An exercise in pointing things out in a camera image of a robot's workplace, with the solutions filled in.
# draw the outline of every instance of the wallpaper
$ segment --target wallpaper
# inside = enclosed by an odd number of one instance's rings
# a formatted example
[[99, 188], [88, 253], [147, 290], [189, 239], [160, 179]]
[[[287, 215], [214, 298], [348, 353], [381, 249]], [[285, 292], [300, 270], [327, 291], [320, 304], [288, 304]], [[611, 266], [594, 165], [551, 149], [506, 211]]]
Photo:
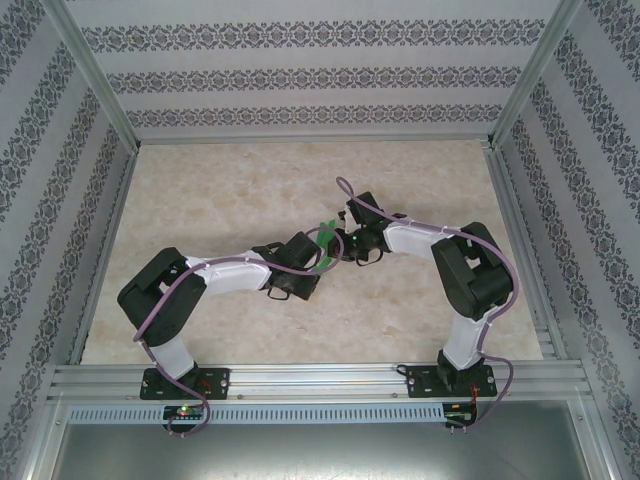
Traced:
[[142, 140], [491, 131], [557, 0], [76, 0]]
[[640, 12], [585, 1], [503, 145], [568, 352], [640, 477]]
[[0, 478], [67, 363], [129, 158], [40, 4], [0, 6]]

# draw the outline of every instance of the marble floor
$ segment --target marble floor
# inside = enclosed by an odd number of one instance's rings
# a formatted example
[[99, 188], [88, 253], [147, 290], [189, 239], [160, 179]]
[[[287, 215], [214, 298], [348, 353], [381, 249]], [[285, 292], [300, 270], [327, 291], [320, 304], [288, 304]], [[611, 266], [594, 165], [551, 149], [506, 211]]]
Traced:
[[[286, 242], [343, 209], [337, 175], [389, 212], [439, 225], [481, 221], [512, 256], [479, 142], [143, 146], [83, 363], [148, 363], [116, 296], [159, 250], [215, 257]], [[435, 265], [395, 255], [338, 266], [308, 302], [203, 297], [182, 334], [199, 363], [432, 362], [452, 313]], [[524, 298], [496, 321], [486, 351], [542, 358]]]

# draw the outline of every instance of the aluminum frame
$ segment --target aluminum frame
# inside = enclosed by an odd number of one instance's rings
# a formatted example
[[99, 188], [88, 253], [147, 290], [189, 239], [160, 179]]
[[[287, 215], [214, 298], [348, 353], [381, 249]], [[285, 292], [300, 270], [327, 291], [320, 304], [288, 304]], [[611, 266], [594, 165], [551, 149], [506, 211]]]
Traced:
[[147, 138], [141, 145], [191, 145], [194, 143], [307, 143], [307, 142], [424, 142], [433, 140], [486, 140], [486, 133], [347, 134], [347, 135], [263, 135], [232, 137]]
[[116, 234], [118, 233], [118, 227], [120, 226], [120, 220], [122, 219], [122, 212], [124, 212], [124, 205], [129, 195], [129, 188], [131, 187], [131, 181], [133, 180], [133, 172], [138, 161], [137, 152], [132, 152], [129, 155], [127, 171], [125, 173], [125, 181], [122, 190], [116, 198], [116, 209], [109, 226], [109, 233], [105, 240], [104, 251], [98, 259], [98, 269], [96, 273], [96, 281], [93, 283], [91, 292], [87, 299], [87, 308], [85, 308], [84, 316], [78, 327], [77, 338], [78, 341], [73, 345], [71, 350], [71, 356], [69, 357], [69, 363], [78, 364], [82, 360], [82, 353], [84, 352], [84, 346], [86, 339], [89, 335], [89, 329], [93, 321], [93, 316], [96, 313], [98, 307], [98, 299], [100, 298], [100, 291], [102, 290], [102, 284], [104, 283], [105, 275], [107, 274], [107, 265], [111, 258], [111, 252], [116, 242]]
[[[515, 377], [506, 402], [566, 401], [592, 479], [618, 479], [613, 453], [593, 400], [586, 372], [579, 360], [514, 362]], [[492, 364], [496, 385], [503, 388], [506, 366]], [[229, 397], [219, 404], [327, 405], [395, 404], [468, 401], [468, 397], [411, 399], [396, 364], [230, 365]], [[144, 401], [139, 398], [147, 365], [58, 366], [45, 400], [23, 479], [49, 479], [63, 445], [69, 413], [74, 405], [176, 405], [183, 402]], [[490, 402], [491, 399], [479, 399]]]
[[493, 149], [488, 142], [483, 142], [482, 148], [493, 188], [496, 191], [498, 206], [507, 229], [509, 242], [513, 248], [513, 255], [522, 280], [522, 288], [527, 297], [531, 318], [536, 328], [547, 328], [549, 341], [553, 346], [553, 354], [545, 351], [542, 342], [540, 343], [540, 348], [543, 350], [543, 355], [547, 354], [558, 359], [567, 359], [569, 356], [560, 335], [560, 328], [553, 315], [553, 309], [538, 268], [522, 212], [518, 208], [518, 200], [513, 185], [509, 181], [502, 154], [499, 150]]

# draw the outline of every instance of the purple cable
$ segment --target purple cable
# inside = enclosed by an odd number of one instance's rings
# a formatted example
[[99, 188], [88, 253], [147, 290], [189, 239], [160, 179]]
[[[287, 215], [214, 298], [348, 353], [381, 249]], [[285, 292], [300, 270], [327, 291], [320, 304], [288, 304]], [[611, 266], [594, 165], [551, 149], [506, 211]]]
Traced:
[[188, 432], [177, 433], [171, 430], [171, 425], [173, 424], [173, 421], [177, 418], [177, 417], [171, 417], [169, 419], [169, 422], [167, 422], [167, 430], [169, 432], [169, 435], [171, 436], [175, 435], [175, 436], [179, 436], [180, 438], [184, 438], [184, 437], [188, 437], [189, 435], [198, 433], [200, 430], [202, 430], [204, 427], [206, 427], [209, 424], [209, 420], [211, 419], [211, 405], [209, 405], [207, 398], [204, 395], [200, 395], [195, 390], [191, 390], [189, 387], [187, 387], [186, 385], [183, 385], [182, 383], [178, 382], [175, 378], [173, 378], [171, 375], [169, 375], [167, 371], [164, 368], [162, 368], [162, 365], [158, 363], [158, 361], [156, 360], [156, 356], [153, 354], [149, 346], [144, 341], [140, 341], [139, 343], [140, 345], [142, 345], [142, 348], [144, 348], [144, 351], [147, 352], [147, 355], [149, 355], [149, 358], [151, 358], [151, 361], [158, 369], [158, 372], [160, 372], [160, 375], [162, 375], [164, 378], [166, 378], [169, 382], [171, 382], [173, 385], [178, 387], [180, 390], [183, 390], [187, 392], [189, 395], [193, 395], [198, 400], [201, 400], [205, 410], [207, 411], [205, 419], [201, 423], [193, 427], [191, 430], [189, 430]]
[[430, 231], [430, 232], [437, 232], [437, 233], [446, 233], [448, 235], [455, 235], [461, 238], [464, 238], [466, 240], [471, 240], [474, 243], [477, 243], [478, 245], [481, 245], [483, 247], [485, 247], [487, 250], [491, 251], [493, 254], [495, 254], [500, 261], [504, 264], [504, 266], [506, 267], [507, 271], [509, 272], [509, 276], [511, 277], [511, 281], [513, 282], [513, 295], [511, 295], [511, 298], [509, 298], [509, 300], [507, 301], [507, 303], [504, 304], [504, 306], [494, 312], [493, 314], [489, 315], [489, 317], [487, 318], [487, 322], [485, 324], [485, 326], [482, 329], [482, 332], [480, 332], [480, 337], [478, 337], [478, 343], [476, 344], [476, 349], [478, 350], [478, 353], [480, 353], [480, 355], [492, 362], [502, 362], [504, 364], [507, 365], [507, 367], [509, 368], [509, 376], [507, 377], [507, 381], [505, 382], [504, 388], [502, 389], [502, 391], [500, 392], [500, 394], [498, 395], [498, 398], [496, 398], [495, 402], [493, 403], [493, 405], [489, 408], [489, 410], [487, 411], [487, 413], [485, 413], [477, 422], [475, 422], [472, 426], [470, 426], [469, 428], [475, 428], [476, 426], [480, 425], [482, 422], [484, 422], [487, 417], [489, 417], [490, 415], [493, 414], [493, 412], [495, 411], [496, 407], [499, 405], [499, 403], [502, 401], [502, 399], [504, 398], [504, 396], [507, 394], [507, 391], [509, 390], [509, 387], [511, 386], [511, 383], [513, 382], [513, 363], [511, 363], [511, 361], [509, 361], [506, 358], [502, 358], [502, 357], [494, 357], [491, 355], [487, 355], [482, 351], [482, 347], [484, 346], [484, 340], [487, 337], [487, 333], [489, 332], [489, 328], [491, 327], [491, 324], [493, 323], [493, 321], [498, 318], [499, 316], [501, 316], [502, 314], [506, 313], [507, 310], [509, 310], [514, 303], [516, 303], [516, 300], [518, 298], [518, 294], [520, 293], [520, 280], [518, 278], [518, 273], [516, 272], [515, 267], [513, 266], [513, 264], [511, 263], [511, 261], [506, 257], [506, 255], [504, 253], [502, 253], [500, 251], [499, 248], [495, 247], [494, 245], [490, 244], [489, 242], [487, 242], [486, 240], [483, 240], [482, 238], [476, 237], [475, 235], [470, 235], [468, 233], [465, 232], [461, 232], [460, 230], [454, 230], [452, 228], [447, 228], [447, 227], [437, 227], [435, 225], [429, 225], [428, 223], [420, 223], [420, 222], [414, 222], [411, 220], [407, 220], [404, 218], [396, 218], [393, 217], [391, 215], [389, 215], [388, 213], [380, 210], [379, 208], [375, 208], [372, 207], [371, 205], [369, 205], [368, 203], [360, 200], [358, 197], [356, 197], [353, 187], [351, 186], [351, 184], [343, 177], [336, 177], [336, 183], [338, 184], [338, 187], [340, 187], [340, 190], [342, 190], [344, 193], [347, 194], [347, 196], [349, 198], [351, 198], [351, 200], [353, 200], [354, 202], [356, 202], [357, 204], [363, 206], [364, 208], [377, 213], [378, 215], [380, 215], [383, 218], [386, 218], [387, 220], [391, 220], [392, 222], [396, 222], [396, 223], [400, 223], [402, 225], [412, 225], [412, 226], [416, 226], [418, 228], [422, 228], [424, 230]]
[[333, 268], [335, 268], [335, 266], [340, 262], [340, 260], [342, 259], [342, 254], [344, 253], [344, 242], [342, 241], [342, 238], [340, 237], [340, 235], [338, 235], [338, 233], [333, 228], [330, 228], [330, 227], [315, 227], [315, 228], [312, 228], [311, 230], [309, 230], [308, 232], [306, 232], [306, 234], [309, 235], [310, 233], [318, 232], [320, 230], [325, 230], [325, 231], [328, 231], [328, 232], [332, 232], [334, 234], [334, 236], [338, 239], [338, 244], [340, 245], [340, 249], [338, 251], [338, 255], [336, 256], [335, 261], [332, 262], [331, 265], [329, 265], [327, 268], [324, 268], [322, 270], [295, 270], [293, 268], [283, 267], [281, 265], [276, 265], [275, 263], [267, 262], [266, 260], [258, 260], [258, 259], [254, 259], [254, 258], [245, 258], [245, 257], [214, 258], [214, 259], [208, 260], [206, 262], [202, 262], [202, 263], [199, 263], [197, 265], [194, 265], [193, 267], [191, 267], [190, 269], [188, 269], [184, 273], [182, 273], [171, 284], [171, 286], [167, 289], [167, 291], [164, 293], [164, 295], [162, 295], [162, 297], [160, 298], [160, 301], [158, 301], [158, 303], [151, 310], [151, 312], [149, 312], [149, 315], [147, 315], [147, 318], [145, 319], [145, 321], [142, 323], [142, 325], [140, 326], [140, 328], [138, 329], [138, 331], [134, 335], [133, 341], [140, 343], [140, 345], [142, 346], [144, 351], [147, 352], [147, 355], [149, 355], [149, 358], [151, 358], [151, 361], [155, 364], [156, 368], [158, 369], [158, 372], [165, 379], [167, 379], [167, 381], [169, 381], [170, 383], [172, 383], [176, 387], [180, 388], [181, 390], [187, 392], [188, 394], [193, 395], [198, 400], [202, 400], [202, 403], [204, 404], [205, 409], [207, 411], [206, 418], [202, 423], [198, 424], [197, 426], [195, 426], [190, 431], [184, 432], [184, 433], [180, 433], [180, 434], [178, 434], [178, 433], [174, 432], [173, 430], [171, 430], [171, 424], [172, 424], [174, 419], [173, 418], [170, 419], [169, 423], [167, 424], [167, 430], [169, 431], [169, 435], [172, 435], [172, 436], [173, 435], [179, 435], [181, 438], [184, 438], [184, 437], [188, 437], [189, 435], [193, 435], [194, 433], [197, 433], [200, 430], [202, 430], [203, 428], [205, 428], [207, 426], [207, 424], [209, 423], [209, 419], [211, 418], [211, 406], [209, 405], [209, 402], [207, 401], [206, 397], [204, 397], [203, 395], [200, 395], [199, 393], [195, 392], [194, 390], [191, 390], [189, 387], [181, 384], [175, 378], [173, 378], [171, 375], [169, 375], [166, 372], [166, 370], [164, 368], [162, 368], [162, 366], [157, 362], [156, 357], [153, 354], [153, 352], [151, 351], [151, 349], [149, 348], [149, 346], [143, 340], [141, 340], [142, 335], [144, 335], [144, 332], [146, 332], [146, 330], [149, 328], [149, 326], [153, 323], [153, 321], [155, 320], [155, 318], [158, 315], [158, 312], [160, 311], [162, 306], [167, 302], [169, 297], [171, 295], [173, 295], [173, 292], [175, 292], [176, 288], [178, 288], [178, 286], [182, 282], [184, 282], [184, 280], [189, 275], [191, 275], [194, 272], [197, 272], [198, 270], [202, 270], [203, 268], [205, 268], [207, 266], [219, 265], [221, 263], [232, 263], [232, 262], [253, 263], [255, 265], [264, 265], [264, 266], [267, 266], [269, 268], [275, 268], [276, 270], [281, 270], [283, 272], [293, 273], [295, 275], [303, 275], [303, 276], [322, 275], [323, 273], [326, 273], [329, 270], [332, 270]]

